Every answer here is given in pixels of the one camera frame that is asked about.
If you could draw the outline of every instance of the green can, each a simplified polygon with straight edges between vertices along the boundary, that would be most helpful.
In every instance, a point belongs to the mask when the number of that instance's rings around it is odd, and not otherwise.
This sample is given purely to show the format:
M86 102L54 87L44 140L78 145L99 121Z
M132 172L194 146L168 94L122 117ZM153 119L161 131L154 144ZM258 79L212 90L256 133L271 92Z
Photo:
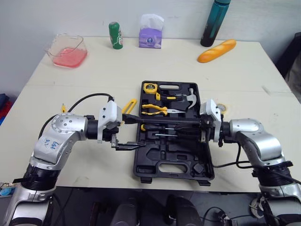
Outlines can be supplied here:
M111 22L109 24L110 39L114 49L121 49L122 45L122 35L120 30L120 25L117 22Z

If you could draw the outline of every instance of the white table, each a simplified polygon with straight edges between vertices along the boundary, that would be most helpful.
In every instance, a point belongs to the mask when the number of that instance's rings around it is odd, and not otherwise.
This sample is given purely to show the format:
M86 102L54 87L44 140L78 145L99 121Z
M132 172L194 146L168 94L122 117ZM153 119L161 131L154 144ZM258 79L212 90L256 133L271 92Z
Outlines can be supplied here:
M206 63L196 61L206 48L199 40L163 40L162 49L138 48L137 39L124 39L124 47L114 50L109 38L86 37L88 56L76 69L52 65L44 56L0 127L0 181L23 176L46 119L59 113L62 103L70 107L81 97L107 92L123 107L130 99L139 99L144 80L185 81L198 84L201 101L210 98L227 106L225 121L255 118L275 135L287 160L292 160L292 176L298 173L301 107L285 81L257 42L237 42L224 56ZM106 98L89 98L74 113L94 114L105 105ZM132 114L138 114L136 106ZM136 126L120 128L120 142L135 141ZM214 164L235 160L237 145L219 148L210 143ZM235 166L215 169L210 187L196 181L154 178L141 184L133 174L133 152L114 151L109 143L95 140L77 142L72 150L58 186L149 188L221 192L258 192L258 180L251 169Z

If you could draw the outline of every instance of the bread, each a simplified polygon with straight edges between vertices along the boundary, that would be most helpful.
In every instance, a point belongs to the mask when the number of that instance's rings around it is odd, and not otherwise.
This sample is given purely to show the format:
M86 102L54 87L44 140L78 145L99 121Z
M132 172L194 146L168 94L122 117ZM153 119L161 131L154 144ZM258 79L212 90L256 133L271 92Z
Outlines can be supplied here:
M212 61L221 55L229 52L231 49L233 49L236 46L236 41L234 39L229 39L227 41L224 41L218 46L215 46L209 50L206 50L204 53L199 55L198 61L200 63L207 63L209 61Z

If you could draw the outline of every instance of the teal water bottle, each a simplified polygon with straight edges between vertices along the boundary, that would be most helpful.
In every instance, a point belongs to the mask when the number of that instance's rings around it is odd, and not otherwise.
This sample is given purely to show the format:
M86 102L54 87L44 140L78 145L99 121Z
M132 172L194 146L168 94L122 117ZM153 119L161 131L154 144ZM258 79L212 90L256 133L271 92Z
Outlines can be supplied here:
M110 39L114 49L121 49L122 45L122 35L120 30L120 25L117 22L111 22L109 24Z
M221 27L222 21L229 8L231 0L215 0L207 24L201 39L201 45L210 47L214 43L215 37Z

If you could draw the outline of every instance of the purple tissue box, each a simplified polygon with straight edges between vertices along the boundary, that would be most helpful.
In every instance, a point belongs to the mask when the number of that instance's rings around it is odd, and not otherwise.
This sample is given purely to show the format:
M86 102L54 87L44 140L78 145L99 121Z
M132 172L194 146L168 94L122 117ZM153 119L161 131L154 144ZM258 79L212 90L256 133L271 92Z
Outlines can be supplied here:
M139 32L139 47L161 48L162 31L152 28L141 29Z

